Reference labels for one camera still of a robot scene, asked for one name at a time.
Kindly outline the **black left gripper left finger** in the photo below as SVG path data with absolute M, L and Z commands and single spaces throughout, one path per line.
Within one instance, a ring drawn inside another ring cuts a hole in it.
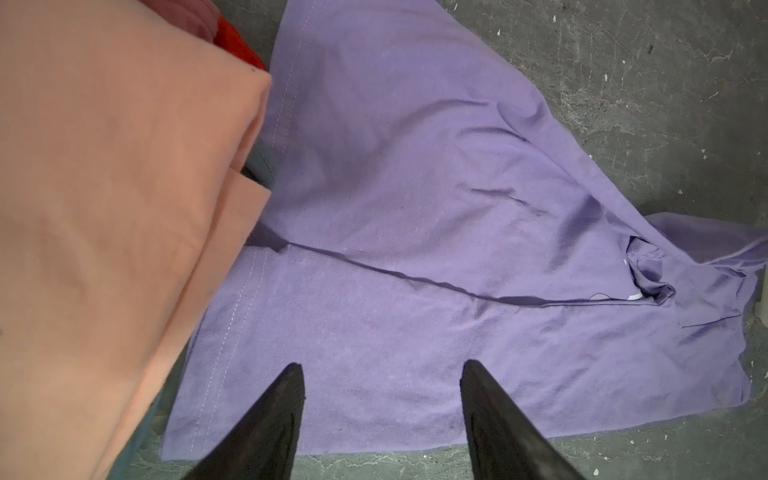
M 290 478 L 304 403 L 302 366 L 290 363 L 184 480 Z

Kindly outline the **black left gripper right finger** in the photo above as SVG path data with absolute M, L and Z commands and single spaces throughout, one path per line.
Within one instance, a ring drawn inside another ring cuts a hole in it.
M 483 364 L 468 360 L 460 380 L 473 476 L 481 480 L 582 480 Z

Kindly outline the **purple t-shirt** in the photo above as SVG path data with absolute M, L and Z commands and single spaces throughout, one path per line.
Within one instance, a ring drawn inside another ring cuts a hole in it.
M 548 437 L 750 395 L 767 234 L 641 215 L 536 87 L 434 1 L 291 1 L 258 228 L 193 334 L 161 456 L 198 460 L 291 362 L 302 455 L 465 441 L 481 361 Z

